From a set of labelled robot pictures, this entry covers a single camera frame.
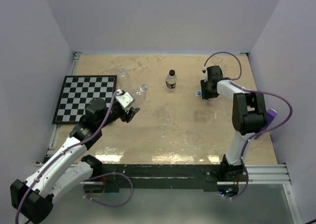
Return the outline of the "black bottle cap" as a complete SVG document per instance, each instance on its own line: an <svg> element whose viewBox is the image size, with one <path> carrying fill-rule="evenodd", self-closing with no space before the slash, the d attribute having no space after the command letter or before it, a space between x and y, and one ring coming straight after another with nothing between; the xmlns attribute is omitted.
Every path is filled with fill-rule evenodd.
<svg viewBox="0 0 316 224"><path fill-rule="evenodd" d="M170 70L170 71L169 71L169 75L170 75L170 76L174 76L174 75L175 75L175 71L174 71L174 70Z"/></svg>

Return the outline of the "small clear plastic bottle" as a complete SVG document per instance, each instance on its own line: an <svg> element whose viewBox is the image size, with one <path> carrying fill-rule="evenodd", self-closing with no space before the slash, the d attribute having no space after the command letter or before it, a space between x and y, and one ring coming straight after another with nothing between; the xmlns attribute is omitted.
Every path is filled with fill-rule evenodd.
<svg viewBox="0 0 316 224"><path fill-rule="evenodd" d="M170 76L169 74L166 77L165 83L167 88L169 89L175 89L176 88L176 82L177 82L177 75Z"/></svg>

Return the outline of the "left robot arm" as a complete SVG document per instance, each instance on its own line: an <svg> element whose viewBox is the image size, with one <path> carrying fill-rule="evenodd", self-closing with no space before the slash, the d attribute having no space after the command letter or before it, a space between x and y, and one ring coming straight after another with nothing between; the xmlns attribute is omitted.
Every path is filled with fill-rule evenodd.
<svg viewBox="0 0 316 224"><path fill-rule="evenodd" d="M102 128L117 119L129 123L139 108L132 107L130 95L113 95L107 106L102 98L93 99L62 147L26 180L16 179L10 186L15 223L20 216L27 223L39 224L67 192L88 179L102 176L102 162L83 156L102 136Z"/></svg>

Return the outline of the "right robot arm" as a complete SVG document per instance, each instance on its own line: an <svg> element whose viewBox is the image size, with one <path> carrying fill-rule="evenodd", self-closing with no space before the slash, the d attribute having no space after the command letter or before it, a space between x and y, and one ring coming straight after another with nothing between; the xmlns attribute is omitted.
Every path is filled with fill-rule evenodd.
<svg viewBox="0 0 316 224"><path fill-rule="evenodd" d="M232 124L235 130L229 151L224 154L215 173L219 181L231 181L244 171L247 146L267 125L268 117L264 96L250 92L224 77L219 66L204 67L205 79L200 81L204 100L224 96L232 101Z"/></svg>

